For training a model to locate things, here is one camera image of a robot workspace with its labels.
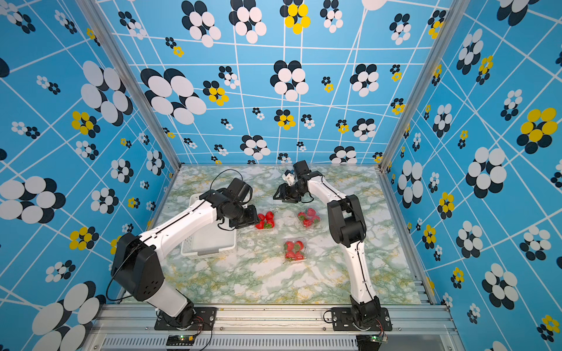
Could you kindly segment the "white perforated plastic basket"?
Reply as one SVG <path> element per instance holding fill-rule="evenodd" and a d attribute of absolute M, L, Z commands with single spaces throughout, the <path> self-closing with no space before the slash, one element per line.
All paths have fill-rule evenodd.
<path fill-rule="evenodd" d="M 237 231 L 219 228 L 222 225 L 220 220 L 200 226 L 197 231 L 193 230 L 194 215 L 188 215 L 187 219 L 182 220 L 182 224 L 188 223 L 187 229 L 191 230 L 191 236 L 181 243 L 180 254 L 184 257 L 203 258 L 226 254 L 233 251 L 237 245 Z"/>

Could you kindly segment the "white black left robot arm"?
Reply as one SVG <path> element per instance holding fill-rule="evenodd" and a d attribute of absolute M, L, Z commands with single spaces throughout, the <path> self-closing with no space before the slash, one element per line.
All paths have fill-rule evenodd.
<path fill-rule="evenodd" d="M 210 191 L 168 221 L 140 235 L 123 235 L 117 242 L 111 270 L 116 282 L 136 301 L 158 309 L 170 327 L 186 329 L 196 320 L 194 303 L 165 277 L 168 256 L 196 233 L 227 223 L 231 229 L 257 225 L 258 212 L 219 192 Z"/>

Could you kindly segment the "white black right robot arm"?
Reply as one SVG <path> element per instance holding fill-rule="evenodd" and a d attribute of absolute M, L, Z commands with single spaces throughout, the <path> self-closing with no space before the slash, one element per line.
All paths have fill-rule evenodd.
<path fill-rule="evenodd" d="M 282 174 L 275 200 L 299 203 L 306 195 L 326 205 L 329 233 L 340 245 L 351 283 L 351 314 L 361 330 L 382 327 L 381 303 L 371 282 L 365 255 L 367 225 L 357 196 L 347 195 L 333 187 L 318 171 L 312 171 L 305 161 L 297 162 L 292 170 Z"/>

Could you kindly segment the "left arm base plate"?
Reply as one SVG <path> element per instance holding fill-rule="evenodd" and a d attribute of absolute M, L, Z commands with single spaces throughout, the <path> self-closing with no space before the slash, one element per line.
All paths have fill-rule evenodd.
<path fill-rule="evenodd" d="M 156 331 L 210 331 L 217 317 L 216 307 L 192 307 L 182 311 L 177 317 L 171 317 L 157 310 Z"/>

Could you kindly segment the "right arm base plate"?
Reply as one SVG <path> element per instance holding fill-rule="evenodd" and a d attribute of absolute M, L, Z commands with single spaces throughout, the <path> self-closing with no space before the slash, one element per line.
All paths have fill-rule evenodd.
<path fill-rule="evenodd" d="M 329 310 L 329 314 L 334 331 L 380 333 L 393 330 L 389 311 L 386 308 L 381 308 L 376 316 L 362 316 L 359 312 L 354 312 L 351 307 L 333 307 Z"/>

